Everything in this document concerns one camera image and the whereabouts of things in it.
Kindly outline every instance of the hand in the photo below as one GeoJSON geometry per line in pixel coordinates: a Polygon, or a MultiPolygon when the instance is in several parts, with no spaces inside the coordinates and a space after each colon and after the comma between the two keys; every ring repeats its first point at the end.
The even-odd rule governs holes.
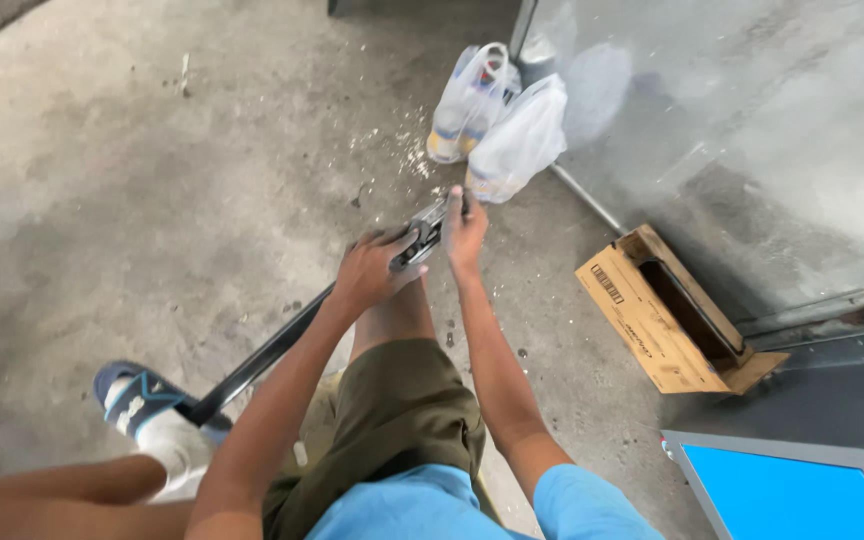
{"type": "Polygon", "coordinates": [[[406,266],[397,272],[389,269],[392,259],[419,238],[417,228],[403,236],[404,232],[405,227],[366,232],[345,249],[331,297],[345,303],[356,318],[428,271],[425,264],[406,266]]]}
{"type": "Polygon", "coordinates": [[[479,251],[489,227],[489,216],[474,196],[465,197],[468,213],[462,215],[462,191],[461,185],[453,185],[448,192],[442,233],[448,262],[457,282],[479,275],[479,251]]]}

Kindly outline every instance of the metal wall panel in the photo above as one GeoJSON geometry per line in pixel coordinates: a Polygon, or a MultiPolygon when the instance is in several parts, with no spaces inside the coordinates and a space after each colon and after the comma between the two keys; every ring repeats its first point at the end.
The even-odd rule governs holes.
{"type": "Polygon", "coordinates": [[[568,86],[558,172],[733,322],[864,288],[864,1],[541,0],[518,30],[525,82],[568,86]]]}

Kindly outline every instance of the plastic bag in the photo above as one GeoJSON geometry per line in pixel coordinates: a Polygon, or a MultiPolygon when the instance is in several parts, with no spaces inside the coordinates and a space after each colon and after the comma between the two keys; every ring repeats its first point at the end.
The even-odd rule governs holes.
{"type": "Polygon", "coordinates": [[[480,201],[504,203],[566,151],[566,84],[537,81],[512,100],[468,156],[465,187],[480,201]]]}
{"type": "Polygon", "coordinates": [[[429,158],[454,164],[467,157],[496,123],[517,73],[505,44],[467,47],[432,115],[432,132],[426,143],[429,158]]]}

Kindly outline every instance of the cardboard box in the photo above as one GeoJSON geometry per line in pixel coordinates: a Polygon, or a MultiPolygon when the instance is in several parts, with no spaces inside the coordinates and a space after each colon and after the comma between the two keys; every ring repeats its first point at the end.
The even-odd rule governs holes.
{"type": "Polygon", "coordinates": [[[575,275],[664,394],[742,394],[788,358],[747,346],[648,225],[612,242],[575,275]]]}

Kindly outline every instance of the wrist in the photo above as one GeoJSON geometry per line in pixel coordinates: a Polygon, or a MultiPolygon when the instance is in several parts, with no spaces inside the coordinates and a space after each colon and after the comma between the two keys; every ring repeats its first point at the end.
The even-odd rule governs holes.
{"type": "Polygon", "coordinates": [[[466,265],[464,267],[453,266],[452,277],[459,289],[465,289],[482,283],[482,274],[479,272],[478,264],[466,265]]]}
{"type": "Polygon", "coordinates": [[[365,313],[365,308],[359,304],[361,302],[350,298],[348,295],[333,291],[322,301],[319,311],[331,313],[348,322],[348,325],[351,326],[359,318],[359,315],[365,313]]]}

